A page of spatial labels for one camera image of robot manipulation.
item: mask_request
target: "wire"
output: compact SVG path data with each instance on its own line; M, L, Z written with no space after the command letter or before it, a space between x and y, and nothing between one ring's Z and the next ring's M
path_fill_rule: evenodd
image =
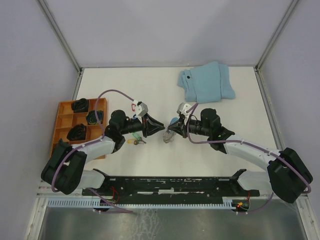
M197 118L195 115L191 115L191 116L190 116L190 119L191 119L192 117L194 117L194 118L198 121L198 118Z
M246 200L247 200L247 201L250 200L250 191L248 191L248 196L246 197Z
M119 202L119 199L120 199L120 196L119 196L119 193L117 192L117 190L115 189L115 187L111 187L110 188L112 190L112 200L115 200L115 193L118 195L116 201L115 201L115 204Z
M244 208L243 206L239 206L239 208L241 208L241 209L243 209L243 210L246 210L246 211L249 210L249 208Z
M198 103L196 103L195 105L193 105L191 107L192 109L192 112L190 113L190 115L193 115L196 108L198 106ZM257 145L254 145L250 142L247 142L247 141L242 141L242 140L215 140L215 141L193 141L190 137L190 132L189 132L189 125L190 125L190 117L188 119L188 122L187 122L187 126L186 126L186 131L187 131L187 136L188 136L188 139L191 143L193 144L225 144L225 143L240 143L240 144L245 144L245 145L248 145L252 148L255 148L255 149L258 149L266 154L269 154L273 157L275 157L276 159L280 160L283 164L285 164L292 172L294 172L294 174L296 174L300 179L301 181L306 185L307 187L307 191L304 191L303 193L304 194L309 194L311 193L311 187L309 185L309 183L307 182L307 180L293 167L291 166L286 160L284 160L282 157L278 156L277 154L273 153L273 152L270 152L269 150L267 149L264 149L260 146L257 146Z
M132 102L134 101L133 98L129 97L127 94L123 93L122 91L119 91L119 90L116 90L116 89L109 89L109 90L106 90L104 92L102 92L98 98L96 99L95 101L95 105L94 105L94 114L95 114L95 118L97 120L97 122L99 123L100 125L100 128L101 128L101 132L102 132L102 138L105 137L105 130L104 130L104 126L102 125L100 119L99 119L99 116L98 116L98 112L97 112L97 108L98 108L98 102L100 100L100 98L102 97L102 95L108 93L108 92L116 92L118 94L122 94L123 96L125 96L126 98L128 98L129 100L131 100Z
M272 198L274 197L274 194L275 194L274 192L271 193L269 199L266 201L266 203L265 203L263 206L261 206L261 207L259 207L259 208L257 208L257 209L251 210L251 211L247 211L247 212L237 211L236 214L237 214L237 215L253 214L253 213L256 213L256 212L259 212L259 211L265 209L265 208L271 203L271 200L272 200Z
M116 205L114 205L113 203L107 201L106 199L104 199L99 193L97 193L93 188L91 187L87 187L88 190L90 190L91 192L93 192L96 196L98 196L102 201L104 201L108 206L113 207L115 209L118 209L118 211L106 211L104 213L106 214L131 214L133 213L133 211L130 210L126 210L123 209L121 207L118 207Z

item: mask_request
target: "metal floor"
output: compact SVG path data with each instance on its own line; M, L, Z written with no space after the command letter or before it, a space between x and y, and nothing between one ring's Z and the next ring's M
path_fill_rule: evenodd
M263 205L251 200L251 208ZM98 214L90 209L46 209L39 240L306 240L296 204L273 200L260 212L134 209Z

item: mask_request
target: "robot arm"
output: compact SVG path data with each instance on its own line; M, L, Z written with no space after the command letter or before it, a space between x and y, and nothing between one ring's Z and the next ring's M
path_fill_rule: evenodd
M72 193L76 188L99 188L105 176L95 170L84 171L86 163L97 157L117 152L126 141L124 134L142 131L146 138L165 129L161 122L148 114L147 105L137 101L133 103L137 118L127 117L122 110L114 111L111 114L109 125L105 128L104 137L85 144L69 145L60 141L41 173L42 180L51 185L64 158L73 151L66 159L68 164L63 164L58 171L54 187L66 195Z
M189 104L182 103L177 111L178 121L169 125L168 129L183 138L188 137L188 132L207 136L208 143L216 151L240 157L267 172L245 171L242 173L238 182L245 190L272 189L287 203L293 203L304 192L307 186L297 174L277 159L277 156L285 159L309 184L313 181L312 175L293 149L286 148L280 151L252 144L223 127L215 109L202 110L200 120L189 119L190 109Z

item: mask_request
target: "gray metal frame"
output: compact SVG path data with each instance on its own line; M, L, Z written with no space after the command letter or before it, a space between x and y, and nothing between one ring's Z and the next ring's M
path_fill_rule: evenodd
M284 28L288 24L290 18L292 17L294 11L296 10L297 6L299 5L301 0L292 0L291 4L289 5L288 9L286 10L283 18L281 19L279 25L277 26L276 30L274 31L273 35L271 36L263 54L261 55L256 67L254 68L255 75L257 78L257 82L259 85L259 89L261 92L262 100L264 103L264 107L269 119L269 123L271 126L272 134L275 140L275 144L278 149L284 149L285 144L283 138L281 136L281 132L279 126L277 124L277 120L272 108L272 103L268 94L268 90L266 84L264 82L263 74L261 72L262 66L264 65L266 59L268 58L269 54L271 53L273 47L275 46L277 40L279 39L281 33L283 32ZM68 43L66 42L62 32L60 31L53 14L51 13L48 4L45 0L36 0L40 9L43 11L48 23L50 24L53 32L55 33L56 37L58 38L62 48L65 50L66 54L69 56L70 61L73 63L74 68L78 72L78 76L76 79L76 84L74 87L74 92L72 94L72 100L75 100L78 95L79 87L81 84L82 76L84 73L84 69L78 64L74 54L72 53ZM42 182L38 191L37 199L34 204L33 212L30 218L30 223L28 225L28 229L25 235L26 240L35 240L38 239L40 234L41 225L43 222L43 218L45 215L48 197L53 197L52 193L46 191L44 187L46 185L45 182ZM65 195L55 194L54 197L66 197ZM76 198L91 198L91 197L83 197L79 192L71 194L70 197ZM306 232L306 235L309 240L320 240L320 230L319 225L316 222L316 218L314 216L310 201L307 195L302 195L298 198L297 206L301 216L301 220Z

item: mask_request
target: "yellow object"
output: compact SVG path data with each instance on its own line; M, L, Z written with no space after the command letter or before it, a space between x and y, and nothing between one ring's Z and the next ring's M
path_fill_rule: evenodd
M126 142L127 142L128 144L134 144L135 141L136 141L136 139L128 139Z

